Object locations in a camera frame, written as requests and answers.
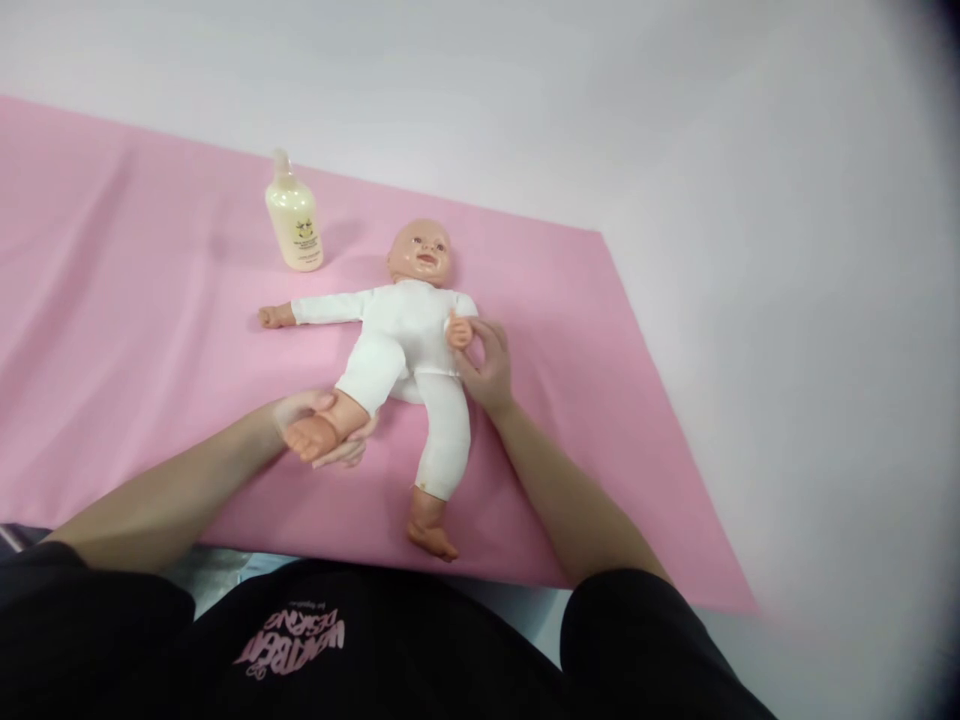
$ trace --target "white pant leg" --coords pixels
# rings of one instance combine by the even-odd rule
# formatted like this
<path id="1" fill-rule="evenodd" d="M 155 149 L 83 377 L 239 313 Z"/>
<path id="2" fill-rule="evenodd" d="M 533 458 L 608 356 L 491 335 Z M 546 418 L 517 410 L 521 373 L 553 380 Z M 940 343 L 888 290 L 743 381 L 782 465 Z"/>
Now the white pant leg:
<path id="1" fill-rule="evenodd" d="M 403 348 L 388 335 L 362 333 L 336 388 L 356 400 L 370 417 L 386 402 L 397 379 L 407 372 Z"/>
<path id="2" fill-rule="evenodd" d="M 467 469 L 470 453 L 470 414 L 460 379 L 417 373 L 417 387 L 427 406 L 427 444 L 420 457 L 417 487 L 449 500 Z"/>

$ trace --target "doll head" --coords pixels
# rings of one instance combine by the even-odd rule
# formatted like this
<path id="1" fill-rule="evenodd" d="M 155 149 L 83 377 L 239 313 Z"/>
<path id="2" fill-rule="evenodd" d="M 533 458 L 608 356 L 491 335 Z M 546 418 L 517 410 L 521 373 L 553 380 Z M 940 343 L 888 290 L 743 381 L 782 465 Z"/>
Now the doll head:
<path id="1" fill-rule="evenodd" d="M 436 220 L 414 220 L 397 233 L 387 255 L 394 282 L 423 280 L 442 287 L 453 264 L 450 236 Z"/>

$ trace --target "white sleeve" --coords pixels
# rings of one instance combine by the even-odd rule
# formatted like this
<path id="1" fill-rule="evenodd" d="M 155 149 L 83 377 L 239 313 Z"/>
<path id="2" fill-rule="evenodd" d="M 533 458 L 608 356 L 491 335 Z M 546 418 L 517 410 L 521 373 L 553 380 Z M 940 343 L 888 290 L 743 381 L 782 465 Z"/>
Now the white sleeve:
<path id="1" fill-rule="evenodd" d="M 456 310 L 457 315 L 460 317 L 477 317 L 480 314 L 477 312 L 477 306 L 473 300 L 470 299 L 470 296 L 464 295 L 463 293 L 457 293 L 454 310 Z"/>
<path id="2" fill-rule="evenodd" d="M 297 325 L 306 323 L 326 325 L 363 319 L 363 311 L 373 298 L 373 290 L 358 293 L 324 295 L 318 298 L 300 298 L 290 303 Z"/>

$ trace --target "baby doll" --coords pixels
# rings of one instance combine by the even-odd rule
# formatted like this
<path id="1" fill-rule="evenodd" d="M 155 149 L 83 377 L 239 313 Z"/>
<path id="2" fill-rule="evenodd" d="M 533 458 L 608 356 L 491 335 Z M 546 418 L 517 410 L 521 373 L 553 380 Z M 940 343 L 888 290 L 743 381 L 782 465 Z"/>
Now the baby doll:
<path id="1" fill-rule="evenodd" d="M 451 349 L 473 339 L 473 300 L 442 289 L 452 265 L 450 237 L 440 223 L 414 220 L 393 241 L 387 270 L 393 285 L 357 293 L 301 298 L 260 309 L 260 324 L 360 321 L 360 337 L 334 389 L 329 409 L 299 420 L 284 439 L 312 462 L 365 425 L 392 395 L 422 403 L 429 431 L 413 488 L 407 537 L 452 562 L 459 553 L 443 529 L 447 500 L 457 489 L 470 450 L 470 418 Z"/>

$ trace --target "person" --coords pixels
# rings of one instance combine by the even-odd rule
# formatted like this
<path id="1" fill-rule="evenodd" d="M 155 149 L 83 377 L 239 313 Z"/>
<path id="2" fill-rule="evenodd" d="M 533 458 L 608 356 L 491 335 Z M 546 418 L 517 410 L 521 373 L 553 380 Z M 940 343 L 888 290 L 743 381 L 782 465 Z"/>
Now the person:
<path id="1" fill-rule="evenodd" d="M 0 565 L 4 717 L 772 717 L 641 532 L 514 401 L 502 327 L 456 363 L 575 590 L 561 666 L 436 578 L 300 560 L 196 621 L 155 573 L 330 397 L 267 405 L 96 501 Z M 355 463 L 369 427 L 327 461 Z"/>

